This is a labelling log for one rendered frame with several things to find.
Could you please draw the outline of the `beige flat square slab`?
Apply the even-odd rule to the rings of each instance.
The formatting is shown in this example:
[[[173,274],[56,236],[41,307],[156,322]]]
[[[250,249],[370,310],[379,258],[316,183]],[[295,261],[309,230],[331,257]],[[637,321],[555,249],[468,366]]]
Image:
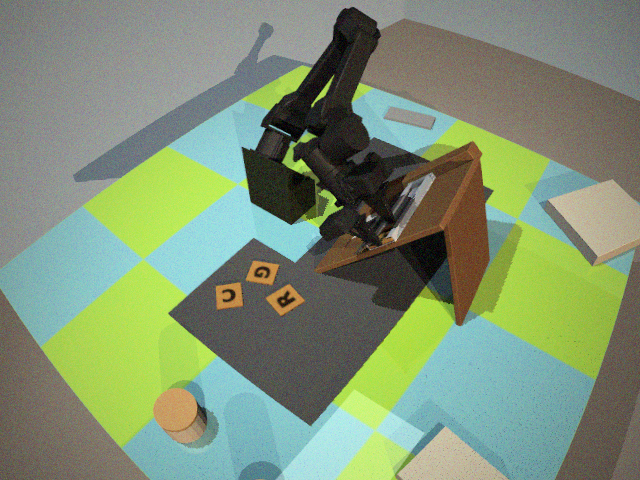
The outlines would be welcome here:
[[[640,245],[640,206],[613,179],[550,198],[544,210],[592,267]]]

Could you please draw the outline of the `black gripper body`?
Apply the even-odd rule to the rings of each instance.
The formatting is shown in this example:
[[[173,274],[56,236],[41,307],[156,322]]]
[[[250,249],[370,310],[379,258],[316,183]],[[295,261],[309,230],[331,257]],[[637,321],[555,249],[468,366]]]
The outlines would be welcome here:
[[[350,162],[345,160],[342,161],[337,167],[335,167],[330,173],[321,178],[321,184],[319,187],[324,190],[328,189],[333,196],[337,199],[334,203],[337,208],[343,206],[342,209],[330,214],[326,220],[319,227],[320,235],[328,242],[337,237],[340,237],[346,234],[352,226],[357,222],[360,218],[360,214],[357,212],[356,208],[360,205],[363,199],[370,194],[355,194],[356,196],[352,201],[349,201],[344,194],[341,192],[341,189],[336,182],[336,176],[341,181],[345,178],[354,167],[355,162],[350,159]],[[388,179],[391,176],[393,170],[387,164],[383,169],[383,172]],[[353,204],[353,202],[355,203]]]

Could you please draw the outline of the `brown letter tile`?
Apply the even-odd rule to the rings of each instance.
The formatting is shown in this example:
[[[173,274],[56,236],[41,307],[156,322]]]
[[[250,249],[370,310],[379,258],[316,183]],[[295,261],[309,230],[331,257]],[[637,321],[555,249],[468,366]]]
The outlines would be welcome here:
[[[243,305],[241,283],[216,286],[216,307],[218,310]]]
[[[246,281],[263,283],[265,285],[273,285],[279,265],[253,261]]]
[[[396,222],[395,222],[395,223],[396,223]],[[388,233],[390,232],[390,230],[393,228],[393,226],[395,225],[395,223],[390,224],[390,225],[388,225],[388,226],[385,226],[385,227],[383,227],[383,228],[381,229],[380,234],[379,234],[378,236],[379,236],[379,238],[381,239],[382,244],[385,244],[385,243],[388,243],[388,242],[393,241],[393,239],[391,238],[391,236],[390,236],[390,237],[388,237],[388,238],[386,238],[386,236],[388,235]],[[375,247],[378,247],[378,246],[376,246],[376,245],[374,245],[374,244],[371,244],[371,245],[369,246],[369,248],[370,248],[370,249],[375,248]]]
[[[271,304],[271,306],[281,317],[305,301],[290,286],[290,284],[278,291],[275,291],[273,294],[266,297],[266,300]]]

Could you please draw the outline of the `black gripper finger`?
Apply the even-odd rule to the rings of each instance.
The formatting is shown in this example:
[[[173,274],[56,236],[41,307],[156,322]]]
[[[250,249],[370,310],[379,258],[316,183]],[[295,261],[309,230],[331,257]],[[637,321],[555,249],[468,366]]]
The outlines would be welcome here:
[[[393,224],[396,220],[386,195],[388,185],[389,181],[384,182],[376,193],[366,196],[363,201],[375,210],[387,223]]]
[[[352,226],[352,228],[347,232],[347,234],[356,236],[361,238],[367,242],[370,242],[376,246],[381,246],[382,242],[379,236],[375,233],[375,231],[371,228],[371,226],[367,223],[366,213],[361,214],[360,218],[357,222]]]

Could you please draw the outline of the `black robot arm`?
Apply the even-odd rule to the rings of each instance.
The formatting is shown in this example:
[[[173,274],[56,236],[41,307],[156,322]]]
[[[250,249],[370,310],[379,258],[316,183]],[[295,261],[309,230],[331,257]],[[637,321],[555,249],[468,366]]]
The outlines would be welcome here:
[[[260,126],[266,129],[257,148],[250,151],[283,165],[291,141],[297,143],[307,129],[318,137],[298,142],[293,148],[293,161],[302,159],[321,179],[342,161],[367,148],[371,138],[362,118],[353,112],[352,98],[368,59],[378,46],[381,33],[377,25],[357,8],[341,10],[334,24],[333,40],[297,90],[285,95],[263,118]],[[311,108],[330,78],[326,96]],[[354,193],[378,191],[387,179],[385,167],[384,160],[376,152],[370,152],[341,181],[336,176],[336,182],[352,201]]]

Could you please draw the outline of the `grey flat rectangular tile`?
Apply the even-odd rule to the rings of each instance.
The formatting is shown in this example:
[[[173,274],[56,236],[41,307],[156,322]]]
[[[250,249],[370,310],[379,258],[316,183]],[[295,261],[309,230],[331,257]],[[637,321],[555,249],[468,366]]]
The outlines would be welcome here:
[[[431,130],[436,117],[428,116],[419,112],[390,107],[387,114],[384,116],[384,119]]]

